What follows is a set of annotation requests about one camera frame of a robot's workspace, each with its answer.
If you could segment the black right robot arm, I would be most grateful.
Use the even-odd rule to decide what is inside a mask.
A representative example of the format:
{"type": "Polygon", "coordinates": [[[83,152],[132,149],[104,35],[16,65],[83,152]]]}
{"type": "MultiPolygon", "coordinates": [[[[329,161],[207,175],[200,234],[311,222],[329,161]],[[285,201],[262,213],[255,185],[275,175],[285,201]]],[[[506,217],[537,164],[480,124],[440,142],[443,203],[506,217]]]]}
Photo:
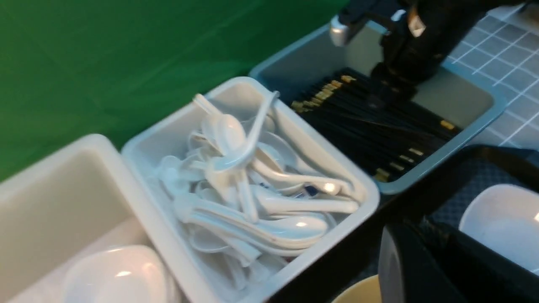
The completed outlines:
{"type": "MultiPolygon", "coordinates": [[[[431,79],[490,10],[519,0],[414,0],[382,40],[371,73],[413,87],[431,79]]],[[[379,287],[384,303],[537,303],[538,278],[445,223],[391,222],[383,228],[379,287]]]]}

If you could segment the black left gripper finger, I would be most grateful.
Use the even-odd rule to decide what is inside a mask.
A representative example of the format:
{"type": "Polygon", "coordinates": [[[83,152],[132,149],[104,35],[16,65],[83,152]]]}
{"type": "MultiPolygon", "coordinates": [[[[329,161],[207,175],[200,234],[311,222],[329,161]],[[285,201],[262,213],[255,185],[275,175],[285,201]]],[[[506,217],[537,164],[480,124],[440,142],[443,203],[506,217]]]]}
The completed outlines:
{"type": "Polygon", "coordinates": [[[384,303],[537,303],[538,276],[445,223],[392,222],[379,252],[384,303]]]}

